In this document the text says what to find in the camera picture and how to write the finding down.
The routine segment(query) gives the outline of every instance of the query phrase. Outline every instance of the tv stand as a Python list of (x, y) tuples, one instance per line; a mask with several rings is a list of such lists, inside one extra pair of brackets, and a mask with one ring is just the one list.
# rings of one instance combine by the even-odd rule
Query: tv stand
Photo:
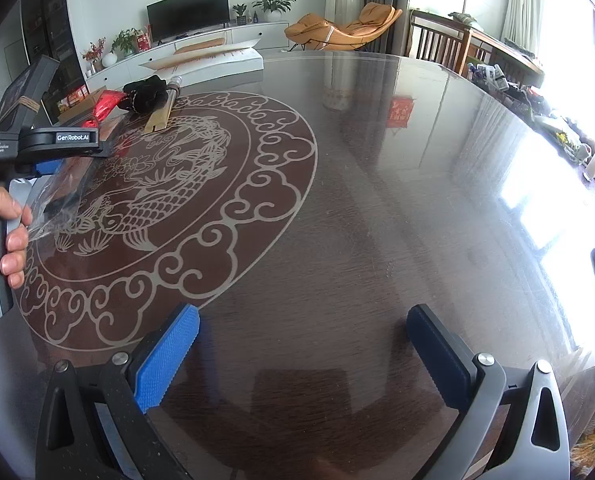
[(125, 84), (131, 81), (145, 79), (154, 74), (150, 68), (143, 67), (144, 63), (172, 56), (177, 49), (190, 44), (201, 43), (203, 41), (216, 40), (223, 38), (226, 44), (242, 43), (243, 41), (260, 40), (256, 50), (266, 48), (287, 48), (288, 40), (284, 34), (284, 29), (288, 27), (288, 22), (276, 23), (251, 23), (249, 25), (217, 25), (213, 30), (199, 30), (190, 32), (181, 39), (170, 38), (145, 50), (139, 54), (133, 54), (114, 65), (96, 72), (93, 76), (86, 78), (88, 92), (94, 92), (97, 89), (106, 87), (109, 90), (121, 89)]

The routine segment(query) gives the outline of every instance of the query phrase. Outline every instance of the metal screw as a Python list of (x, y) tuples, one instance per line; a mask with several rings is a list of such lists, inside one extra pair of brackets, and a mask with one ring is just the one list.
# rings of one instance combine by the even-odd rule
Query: metal screw
[(495, 362), (494, 357), (491, 354), (487, 354), (486, 352), (478, 354), (477, 360), (484, 366), (492, 366)]
[(125, 365), (128, 363), (128, 354), (126, 352), (117, 352), (115, 355), (113, 355), (112, 360), (114, 365)]
[(553, 371), (551, 363), (544, 359), (540, 359), (537, 362), (537, 369), (540, 370), (543, 374), (549, 374)]
[(58, 361), (55, 365), (55, 371), (59, 373), (65, 372), (66, 368), (68, 368), (68, 361), (65, 361), (64, 359)]

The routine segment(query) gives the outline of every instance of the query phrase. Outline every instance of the flower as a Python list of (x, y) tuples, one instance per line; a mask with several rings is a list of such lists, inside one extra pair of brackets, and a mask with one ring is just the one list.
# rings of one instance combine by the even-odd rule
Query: flower
[(93, 43), (90, 44), (90, 49), (88, 52), (84, 52), (82, 54), (82, 59), (87, 61), (96, 61), (101, 59), (101, 54), (104, 50), (104, 45), (106, 44), (106, 37), (98, 39), (98, 44), (95, 45)]

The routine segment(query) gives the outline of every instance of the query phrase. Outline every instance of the human hand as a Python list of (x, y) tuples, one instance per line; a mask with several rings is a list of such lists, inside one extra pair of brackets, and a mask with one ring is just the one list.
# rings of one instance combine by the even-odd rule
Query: human hand
[(0, 217), (12, 220), (21, 216), (21, 224), (8, 234), (6, 238), (7, 254), (0, 260), (0, 270), (7, 277), (12, 288), (20, 288), (24, 283), (24, 266), (26, 265), (26, 247), (28, 245), (28, 231), (33, 215), (30, 208), (22, 206), (0, 187)]

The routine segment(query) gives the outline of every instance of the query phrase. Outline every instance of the red package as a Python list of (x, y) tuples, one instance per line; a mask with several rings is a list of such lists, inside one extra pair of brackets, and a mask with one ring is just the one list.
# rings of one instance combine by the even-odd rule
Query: red package
[(151, 42), (148, 39), (148, 35), (143, 30), (137, 31), (137, 49), (140, 52), (149, 50), (151, 48)]
[(93, 107), (93, 118), (84, 121), (82, 128), (97, 128), (100, 126), (101, 121), (108, 117), (108, 114), (124, 98), (124, 95), (124, 92), (118, 92), (117, 90), (104, 90)]

